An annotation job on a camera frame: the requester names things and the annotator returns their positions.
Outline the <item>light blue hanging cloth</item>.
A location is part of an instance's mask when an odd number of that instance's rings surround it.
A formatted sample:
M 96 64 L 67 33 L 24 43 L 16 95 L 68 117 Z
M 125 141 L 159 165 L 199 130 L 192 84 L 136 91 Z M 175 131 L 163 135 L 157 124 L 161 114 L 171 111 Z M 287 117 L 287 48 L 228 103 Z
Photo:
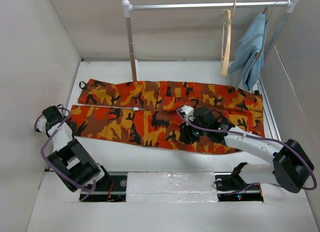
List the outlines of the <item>light blue hanging cloth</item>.
M 265 28 L 265 14 L 258 14 L 240 39 L 234 62 L 228 69 L 229 74 L 237 73 L 235 88 L 250 91 L 260 78 L 261 69 L 264 66 L 264 51 L 256 59 L 260 52 Z

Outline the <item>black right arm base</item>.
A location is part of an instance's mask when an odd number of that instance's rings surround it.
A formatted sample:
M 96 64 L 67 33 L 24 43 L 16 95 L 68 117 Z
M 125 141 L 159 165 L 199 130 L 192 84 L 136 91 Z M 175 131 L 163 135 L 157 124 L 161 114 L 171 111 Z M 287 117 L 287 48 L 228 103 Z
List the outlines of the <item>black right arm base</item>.
M 247 184 L 231 172 L 218 172 L 214 177 L 212 187 L 217 190 L 218 202 L 264 201 L 262 189 L 258 183 Z

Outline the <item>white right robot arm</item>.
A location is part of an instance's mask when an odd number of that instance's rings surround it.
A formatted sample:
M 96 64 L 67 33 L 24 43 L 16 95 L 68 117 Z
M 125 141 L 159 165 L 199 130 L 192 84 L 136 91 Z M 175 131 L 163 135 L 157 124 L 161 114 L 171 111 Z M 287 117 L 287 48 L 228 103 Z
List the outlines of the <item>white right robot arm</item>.
M 183 121 L 179 126 L 180 140 L 192 144 L 207 138 L 211 142 L 247 152 L 265 164 L 241 162 L 232 172 L 215 176 L 215 187 L 228 195 L 237 194 L 261 183 L 281 187 L 288 192 L 307 190 L 305 183 L 312 179 L 310 190 L 317 188 L 314 165 L 302 149 L 292 139 L 282 142 L 246 132 L 228 122 L 218 121 L 207 107 L 194 109 L 184 105 L 176 110 Z

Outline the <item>silver white clothes rack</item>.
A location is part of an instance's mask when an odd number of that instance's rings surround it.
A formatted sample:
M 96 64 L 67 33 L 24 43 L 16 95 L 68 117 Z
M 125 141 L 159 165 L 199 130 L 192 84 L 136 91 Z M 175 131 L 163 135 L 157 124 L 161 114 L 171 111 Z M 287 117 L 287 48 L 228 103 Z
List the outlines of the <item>silver white clothes rack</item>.
M 137 5 L 178 5 L 287 0 L 129 0 Z M 234 85 L 236 75 L 221 76 L 226 40 L 224 9 L 151 10 L 131 13 L 137 75 L 142 80 L 192 81 Z

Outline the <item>grey hanger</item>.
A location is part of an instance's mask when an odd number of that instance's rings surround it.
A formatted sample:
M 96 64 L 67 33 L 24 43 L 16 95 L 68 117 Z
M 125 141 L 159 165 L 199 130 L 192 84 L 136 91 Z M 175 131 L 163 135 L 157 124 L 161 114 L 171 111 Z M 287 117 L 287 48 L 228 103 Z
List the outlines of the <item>grey hanger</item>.
M 263 14 L 265 14 L 265 22 L 264 22 L 264 31 L 263 31 L 263 37 L 262 37 L 262 46 L 261 46 L 260 52 L 256 54 L 256 59 L 258 59 L 261 56 L 264 50 L 266 38 L 267 38 L 268 22 L 275 7 L 276 7 L 276 4 L 272 6 L 271 11 L 269 11 L 269 7 L 266 7 L 265 10 L 263 11 Z

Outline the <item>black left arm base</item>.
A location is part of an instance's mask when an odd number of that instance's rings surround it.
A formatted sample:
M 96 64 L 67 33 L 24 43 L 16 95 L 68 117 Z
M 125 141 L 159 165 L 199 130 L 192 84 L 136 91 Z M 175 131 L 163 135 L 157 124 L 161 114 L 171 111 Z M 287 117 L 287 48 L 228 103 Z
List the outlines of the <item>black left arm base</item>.
M 79 200 L 82 202 L 126 202 L 127 174 L 112 174 L 112 183 L 106 187 L 97 187 L 94 192 L 87 195 L 81 192 Z

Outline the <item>orange camouflage trousers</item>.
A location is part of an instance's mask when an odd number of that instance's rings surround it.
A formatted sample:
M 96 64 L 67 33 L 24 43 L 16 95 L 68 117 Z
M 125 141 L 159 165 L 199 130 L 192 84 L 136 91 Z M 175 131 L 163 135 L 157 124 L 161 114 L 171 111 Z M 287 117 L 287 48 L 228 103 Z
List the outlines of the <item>orange camouflage trousers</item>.
M 206 154 L 231 154 L 237 149 L 201 139 L 179 142 L 183 105 L 207 107 L 220 122 L 264 136 L 263 97 L 231 86 L 176 81 L 133 81 L 121 84 L 90 79 L 69 121 L 82 126 L 80 137 L 145 147 Z

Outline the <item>beige wooden hanger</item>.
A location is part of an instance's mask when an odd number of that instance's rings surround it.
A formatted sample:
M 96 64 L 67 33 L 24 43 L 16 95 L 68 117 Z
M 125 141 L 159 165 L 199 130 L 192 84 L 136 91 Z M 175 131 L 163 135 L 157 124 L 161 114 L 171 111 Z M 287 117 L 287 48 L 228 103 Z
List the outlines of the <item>beige wooden hanger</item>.
M 232 18 L 236 10 L 237 0 L 234 0 L 233 10 L 225 10 L 223 15 L 225 21 L 222 26 L 221 39 L 221 71 L 220 75 L 225 77 L 228 74 L 230 53 L 231 53 L 231 37 L 232 37 Z

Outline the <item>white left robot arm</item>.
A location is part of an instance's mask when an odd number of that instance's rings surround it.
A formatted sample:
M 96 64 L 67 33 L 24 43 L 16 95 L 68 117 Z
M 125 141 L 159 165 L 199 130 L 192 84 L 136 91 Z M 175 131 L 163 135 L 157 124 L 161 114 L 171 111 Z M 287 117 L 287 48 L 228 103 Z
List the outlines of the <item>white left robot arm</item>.
M 74 137 L 75 125 L 63 111 L 67 111 L 63 105 L 49 106 L 35 122 L 35 131 L 45 133 L 53 143 L 52 153 L 45 155 L 42 149 L 41 156 L 70 191 L 108 190 L 111 176 Z

